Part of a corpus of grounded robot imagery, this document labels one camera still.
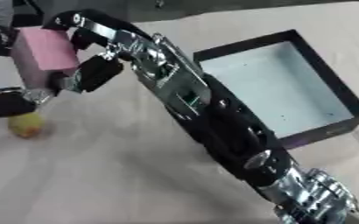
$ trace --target black box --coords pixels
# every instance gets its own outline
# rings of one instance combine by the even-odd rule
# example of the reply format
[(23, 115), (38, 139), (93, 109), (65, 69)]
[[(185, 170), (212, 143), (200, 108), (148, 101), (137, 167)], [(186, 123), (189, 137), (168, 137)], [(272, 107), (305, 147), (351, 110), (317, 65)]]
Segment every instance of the black box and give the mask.
[(274, 130), (287, 149), (359, 125), (359, 99), (295, 30), (196, 52), (194, 61)]

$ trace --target pink sponge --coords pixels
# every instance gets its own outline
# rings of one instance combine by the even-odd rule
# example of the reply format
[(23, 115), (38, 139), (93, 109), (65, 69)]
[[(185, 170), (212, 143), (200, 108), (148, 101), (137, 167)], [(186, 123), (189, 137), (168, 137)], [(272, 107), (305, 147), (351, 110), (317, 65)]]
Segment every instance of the pink sponge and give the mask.
[(11, 57), (27, 88), (44, 88), (50, 72), (73, 74), (79, 60), (64, 31), (20, 29)]

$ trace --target white fabric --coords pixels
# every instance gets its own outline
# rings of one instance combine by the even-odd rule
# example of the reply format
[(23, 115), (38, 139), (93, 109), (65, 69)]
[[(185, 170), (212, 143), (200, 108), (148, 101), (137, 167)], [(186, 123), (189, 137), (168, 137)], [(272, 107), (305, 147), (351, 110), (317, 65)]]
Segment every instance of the white fabric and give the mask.
[[(139, 26), (189, 54), (296, 29), (359, 96), (359, 3)], [(18, 83), (13, 65), (0, 59), (0, 86)], [(12, 136), (0, 120), (0, 224), (277, 223), (272, 205), (211, 161), (129, 69), (93, 94), (62, 94), (42, 113), (48, 124), (36, 140)], [(359, 199), (359, 129), (292, 154)]]

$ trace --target silver metal part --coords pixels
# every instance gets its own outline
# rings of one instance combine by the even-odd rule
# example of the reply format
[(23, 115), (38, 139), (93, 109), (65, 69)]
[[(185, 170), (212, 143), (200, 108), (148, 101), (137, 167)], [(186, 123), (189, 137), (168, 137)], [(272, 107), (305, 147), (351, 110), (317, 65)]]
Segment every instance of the silver metal part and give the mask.
[(306, 212), (317, 223), (343, 223), (349, 211), (359, 212), (356, 198), (341, 183), (318, 169), (304, 173), (293, 161), (283, 178), (259, 189), (277, 205), (275, 213), (285, 224), (300, 223), (282, 206), (286, 201), (293, 201), (296, 211)]
[(256, 156), (250, 158), (243, 168), (247, 170), (256, 169), (265, 164), (265, 162), (270, 158), (272, 152), (271, 150), (265, 150), (263, 152), (258, 153)]
[(162, 8), (165, 5), (165, 0), (156, 0), (155, 1), (155, 6), (157, 8)]
[(107, 39), (113, 39), (116, 36), (116, 30), (113, 30), (105, 25), (98, 24), (88, 18), (82, 17), (80, 14), (74, 15), (74, 24), (76, 27), (90, 30)]
[(219, 107), (225, 109), (228, 106), (228, 103), (225, 100), (219, 100)]
[(35, 88), (23, 91), (23, 97), (30, 102), (35, 102), (37, 107), (45, 106), (53, 97), (53, 93), (48, 89)]
[(155, 34), (151, 41), (79, 14), (74, 16), (74, 23), (108, 39), (110, 45), (116, 46), (116, 53), (131, 56), (131, 68), (139, 80), (174, 113), (190, 119), (209, 104), (211, 93), (202, 79), (202, 70), (167, 38)]

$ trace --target robotic hand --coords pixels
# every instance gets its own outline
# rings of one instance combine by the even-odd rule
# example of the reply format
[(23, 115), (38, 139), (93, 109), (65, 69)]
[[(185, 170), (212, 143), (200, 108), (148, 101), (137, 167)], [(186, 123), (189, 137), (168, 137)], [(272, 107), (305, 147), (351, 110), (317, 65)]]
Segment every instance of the robotic hand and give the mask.
[[(150, 36), (95, 10), (67, 11), (44, 26), (61, 31), (71, 27), (76, 28), (75, 50), (97, 44), (105, 51), (82, 63), (71, 77), (52, 73), (47, 86), (53, 95), (63, 89), (92, 92), (120, 74), (122, 62), (128, 61), (140, 82), (217, 163), (276, 205), (283, 223), (335, 224), (351, 214), (359, 217), (357, 201), (346, 187), (323, 171), (302, 171), (273, 131), (166, 37)], [(20, 102), (23, 111), (50, 97), (39, 90), (0, 90), (0, 98)]]
[[(0, 26), (0, 56), (9, 56), (17, 35), (18, 31)], [(48, 99), (49, 95), (50, 93), (38, 89), (0, 88), (0, 117), (18, 116), (33, 112)]]

